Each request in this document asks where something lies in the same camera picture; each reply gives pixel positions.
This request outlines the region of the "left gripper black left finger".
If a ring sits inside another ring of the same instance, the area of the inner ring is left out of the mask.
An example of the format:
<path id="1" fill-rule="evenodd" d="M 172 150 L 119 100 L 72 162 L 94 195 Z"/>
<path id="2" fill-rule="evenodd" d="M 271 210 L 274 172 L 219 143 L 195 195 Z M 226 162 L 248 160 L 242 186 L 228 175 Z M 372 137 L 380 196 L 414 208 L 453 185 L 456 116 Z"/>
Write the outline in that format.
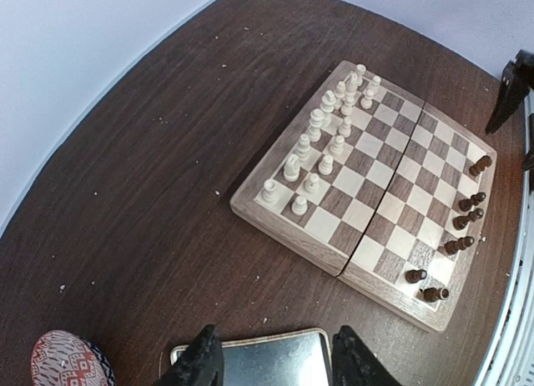
<path id="1" fill-rule="evenodd" d="M 224 353 L 216 327 L 203 327 L 178 360 L 156 381 L 157 385 L 204 386 L 224 382 Z"/>

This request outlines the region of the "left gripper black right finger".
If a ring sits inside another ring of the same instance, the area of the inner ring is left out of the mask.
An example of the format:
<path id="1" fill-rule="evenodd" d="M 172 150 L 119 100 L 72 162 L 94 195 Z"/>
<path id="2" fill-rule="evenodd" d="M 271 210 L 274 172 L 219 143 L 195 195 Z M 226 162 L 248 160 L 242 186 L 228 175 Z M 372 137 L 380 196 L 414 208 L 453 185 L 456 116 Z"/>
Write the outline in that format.
<path id="1" fill-rule="evenodd" d="M 401 385 L 349 325 L 333 337 L 331 363 L 333 385 Z"/>

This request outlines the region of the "black chess piece corner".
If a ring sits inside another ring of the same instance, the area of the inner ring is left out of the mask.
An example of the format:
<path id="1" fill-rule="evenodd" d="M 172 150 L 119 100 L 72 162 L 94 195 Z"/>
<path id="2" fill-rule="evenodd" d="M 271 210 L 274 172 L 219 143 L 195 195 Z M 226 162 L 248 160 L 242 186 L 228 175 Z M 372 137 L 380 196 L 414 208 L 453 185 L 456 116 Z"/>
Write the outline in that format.
<path id="1" fill-rule="evenodd" d="M 448 288 L 426 288 L 422 291 L 422 293 L 423 299 L 427 303 L 447 300 L 450 295 L 450 291 Z"/>

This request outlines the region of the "black chess piece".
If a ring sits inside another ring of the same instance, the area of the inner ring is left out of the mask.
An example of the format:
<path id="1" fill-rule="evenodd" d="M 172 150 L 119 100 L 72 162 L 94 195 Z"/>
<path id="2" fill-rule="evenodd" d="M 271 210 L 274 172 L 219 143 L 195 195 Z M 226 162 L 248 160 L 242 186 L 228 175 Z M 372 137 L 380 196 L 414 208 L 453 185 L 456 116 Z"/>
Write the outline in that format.
<path id="1" fill-rule="evenodd" d="M 450 240 L 445 243 L 444 249 L 449 255 L 454 255 L 471 247 L 475 242 L 472 236 L 465 236 L 457 240 Z"/>
<path id="2" fill-rule="evenodd" d="M 463 198 L 459 203 L 459 209 L 462 212 L 469 212 L 473 207 L 478 206 L 486 200 L 486 193 L 479 192 L 472 194 L 469 198 Z"/>
<path id="3" fill-rule="evenodd" d="M 424 269 L 411 269 L 405 273 L 407 283 L 419 283 L 427 278 L 427 271 Z"/>
<path id="4" fill-rule="evenodd" d="M 469 173 L 472 177 L 477 177 L 478 175 L 483 173 L 487 168 L 489 168 L 491 165 L 492 165 L 491 157 L 488 155 L 485 155 L 469 167 Z"/>
<path id="5" fill-rule="evenodd" d="M 461 215 L 456 218 L 453 218 L 452 224 L 454 229 L 462 230 L 466 228 L 470 223 L 474 223 L 477 220 L 483 218 L 484 210 L 482 208 L 476 208 L 470 211 L 466 215 Z"/>

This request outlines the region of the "wooden chess board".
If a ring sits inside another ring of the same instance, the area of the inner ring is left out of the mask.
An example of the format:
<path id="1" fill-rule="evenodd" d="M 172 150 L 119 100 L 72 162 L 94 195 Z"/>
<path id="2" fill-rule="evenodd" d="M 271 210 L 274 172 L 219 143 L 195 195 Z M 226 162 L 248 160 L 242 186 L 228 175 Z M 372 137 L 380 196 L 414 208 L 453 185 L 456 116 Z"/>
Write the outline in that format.
<path id="1" fill-rule="evenodd" d="M 469 167 L 488 155 L 477 177 Z M 294 253 L 428 332 L 455 311 L 481 237 L 494 148 L 365 66 L 339 63 L 231 198 L 232 211 Z M 458 203 L 483 218 L 462 230 Z M 474 244 L 449 255 L 450 240 Z M 406 282 L 424 269 L 427 278 Z M 427 303 L 426 288 L 448 288 Z"/>

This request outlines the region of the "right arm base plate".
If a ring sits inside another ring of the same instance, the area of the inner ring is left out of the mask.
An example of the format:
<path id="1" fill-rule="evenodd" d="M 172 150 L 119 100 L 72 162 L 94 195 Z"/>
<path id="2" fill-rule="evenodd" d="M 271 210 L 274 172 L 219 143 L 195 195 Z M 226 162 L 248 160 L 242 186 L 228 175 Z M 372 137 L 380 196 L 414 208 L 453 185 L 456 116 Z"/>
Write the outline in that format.
<path id="1" fill-rule="evenodd" d="M 502 70 L 496 105 L 486 125 L 486 134 L 496 132 L 532 89 L 533 53 L 522 49 Z"/>

